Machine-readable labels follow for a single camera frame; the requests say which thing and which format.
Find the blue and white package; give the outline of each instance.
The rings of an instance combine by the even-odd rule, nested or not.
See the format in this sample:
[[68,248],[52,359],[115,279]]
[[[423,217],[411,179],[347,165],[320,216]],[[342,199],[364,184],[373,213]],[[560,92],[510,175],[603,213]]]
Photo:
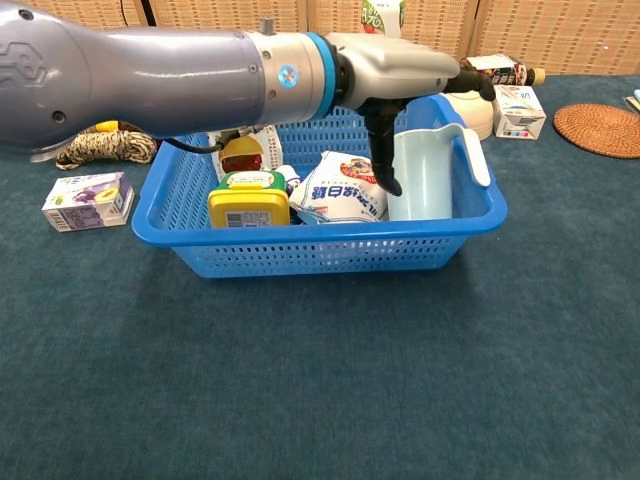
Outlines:
[[387,215],[387,195],[371,161],[329,151],[293,191],[289,205],[307,224],[378,222]]

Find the light blue pitcher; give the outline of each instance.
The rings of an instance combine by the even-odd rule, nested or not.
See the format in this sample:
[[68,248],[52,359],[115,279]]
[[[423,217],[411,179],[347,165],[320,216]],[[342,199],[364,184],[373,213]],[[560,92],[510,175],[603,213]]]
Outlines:
[[400,197],[387,195],[389,220],[436,220],[453,216],[451,161],[456,137],[462,140],[474,182],[489,186],[489,169],[474,130],[451,123],[435,130],[399,133],[394,137],[393,166],[403,193]]

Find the blue ring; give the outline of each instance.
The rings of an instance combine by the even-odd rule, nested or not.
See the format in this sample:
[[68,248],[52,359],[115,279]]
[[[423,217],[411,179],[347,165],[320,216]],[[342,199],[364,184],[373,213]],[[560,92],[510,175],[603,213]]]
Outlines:
[[319,120],[324,118],[331,108],[333,103],[333,96],[336,90],[336,66],[333,63],[333,56],[327,42],[325,42],[317,33],[307,32],[306,35],[313,40],[318,52],[322,57],[322,64],[324,65],[324,94],[318,111],[311,120]]

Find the pitcher handle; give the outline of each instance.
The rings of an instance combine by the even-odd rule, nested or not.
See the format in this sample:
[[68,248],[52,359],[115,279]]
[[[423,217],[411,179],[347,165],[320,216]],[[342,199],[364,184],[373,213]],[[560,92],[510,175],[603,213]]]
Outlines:
[[491,185],[491,175],[489,175],[489,167],[487,159],[484,158],[482,145],[480,145],[480,137],[470,128],[462,129],[462,145],[464,145],[467,160],[469,162],[469,170],[474,182],[482,187]]

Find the snack package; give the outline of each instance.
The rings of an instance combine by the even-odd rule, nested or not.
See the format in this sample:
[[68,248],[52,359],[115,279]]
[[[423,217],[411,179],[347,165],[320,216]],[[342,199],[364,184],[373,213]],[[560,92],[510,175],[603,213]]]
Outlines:
[[371,161],[324,152],[320,164],[289,199],[307,224],[378,222],[387,217],[387,194],[376,183]]
[[362,0],[362,31],[402,37],[407,0]]
[[[209,143],[216,144],[220,132],[209,133]],[[278,132],[269,125],[258,133],[230,141],[225,148],[211,154],[218,181],[228,173],[271,171],[282,165],[282,145]]]

